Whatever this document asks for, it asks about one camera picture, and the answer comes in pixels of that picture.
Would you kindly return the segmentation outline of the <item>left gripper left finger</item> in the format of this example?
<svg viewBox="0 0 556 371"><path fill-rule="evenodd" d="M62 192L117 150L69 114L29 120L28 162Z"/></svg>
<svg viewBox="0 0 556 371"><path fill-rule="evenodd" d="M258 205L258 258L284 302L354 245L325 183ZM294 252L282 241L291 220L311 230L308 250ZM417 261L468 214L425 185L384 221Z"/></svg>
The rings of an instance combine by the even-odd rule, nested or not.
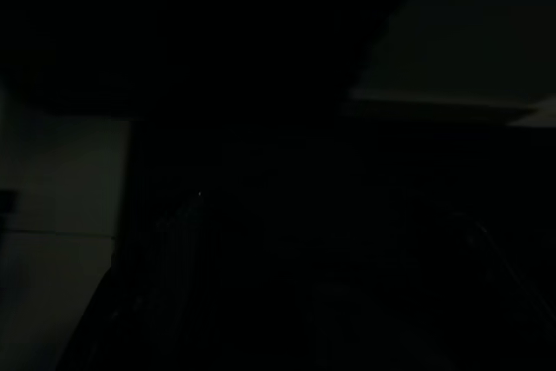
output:
<svg viewBox="0 0 556 371"><path fill-rule="evenodd" d="M122 251L104 274L60 358L62 370L173 370L202 245L194 194Z"/></svg>

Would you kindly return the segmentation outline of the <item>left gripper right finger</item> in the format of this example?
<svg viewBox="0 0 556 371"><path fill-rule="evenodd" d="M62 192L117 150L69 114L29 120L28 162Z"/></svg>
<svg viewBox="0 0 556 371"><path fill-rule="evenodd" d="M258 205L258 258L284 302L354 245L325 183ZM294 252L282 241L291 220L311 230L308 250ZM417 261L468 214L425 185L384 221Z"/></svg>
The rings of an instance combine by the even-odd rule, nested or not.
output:
<svg viewBox="0 0 556 371"><path fill-rule="evenodd" d="M438 273L451 347L466 370L553 370L555 309L488 231L455 213L440 227Z"/></svg>

